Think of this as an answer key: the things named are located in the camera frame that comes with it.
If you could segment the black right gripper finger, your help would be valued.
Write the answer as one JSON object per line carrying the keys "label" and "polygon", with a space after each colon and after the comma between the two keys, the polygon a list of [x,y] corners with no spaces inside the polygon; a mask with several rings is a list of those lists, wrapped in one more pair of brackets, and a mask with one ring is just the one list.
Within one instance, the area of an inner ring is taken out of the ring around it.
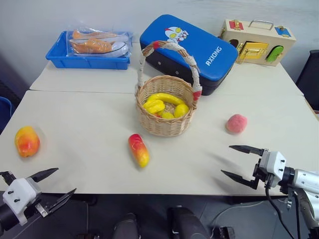
{"label": "black right gripper finger", "polygon": [[247,145],[230,145],[229,147],[247,154],[252,153],[252,154],[262,156],[264,153],[264,149],[259,149],[259,148],[255,148],[255,147],[251,147]]}
{"label": "black right gripper finger", "polygon": [[225,170],[221,170],[221,172],[223,174],[225,174],[226,176],[228,176],[229,178],[231,178],[232,180],[234,180],[237,183],[240,183],[242,185],[248,186],[252,189],[257,189],[258,184],[259,184],[259,178],[253,175],[254,179],[251,180],[246,180],[244,179],[242,176],[235,174],[235,173],[231,173]]}

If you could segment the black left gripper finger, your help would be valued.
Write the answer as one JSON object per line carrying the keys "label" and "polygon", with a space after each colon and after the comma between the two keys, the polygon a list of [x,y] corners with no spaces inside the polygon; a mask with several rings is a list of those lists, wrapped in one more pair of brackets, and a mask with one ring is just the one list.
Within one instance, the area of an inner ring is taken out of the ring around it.
{"label": "black left gripper finger", "polygon": [[75,193],[76,188],[71,190],[70,192],[64,194],[63,196],[61,196],[59,199],[57,199],[57,201],[49,206],[48,208],[48,214],[53,214],[54,212],[56,212],[58,209],[60,209],[62,206],[64,206],[68,200],[72,197],[72,195]]}
{"label": "black left gripper finger", "polygon": [[44,180],[45,178],[49,177],[51,174],[56,172],[59,168],[50,168],[43,171],[39,171],[29,177],[27,177],[27,181],[34,181],[34,182],[40,182]]}

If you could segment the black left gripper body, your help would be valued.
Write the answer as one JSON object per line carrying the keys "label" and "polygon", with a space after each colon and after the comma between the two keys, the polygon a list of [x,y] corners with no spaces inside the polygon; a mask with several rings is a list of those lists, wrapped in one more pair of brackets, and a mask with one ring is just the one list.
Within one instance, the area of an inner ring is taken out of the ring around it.
{"label": "black left gripper body", "polygon": [[43,218],[49,215],[49,210],[42,202],[42,190],[33,179],[26,179],[29,187],[32,189],[31,198],[28,199],[24,215],[27,218],[39,213]]}

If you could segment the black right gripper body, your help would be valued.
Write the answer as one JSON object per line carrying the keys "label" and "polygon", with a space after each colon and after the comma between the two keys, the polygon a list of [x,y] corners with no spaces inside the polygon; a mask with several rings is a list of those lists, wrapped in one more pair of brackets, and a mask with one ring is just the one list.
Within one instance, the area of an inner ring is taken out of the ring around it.
{"label": "black right gripper body", "polygon": [[253,186],[258,186],[260,180],[264,182],[265,185],[271,186],[274,175],[267,170],[271,153],[268,149],[258,148],[253,148],[252,153],[261,157],[254,167],[253,177],[255,177],[255,179],[252,181]]}

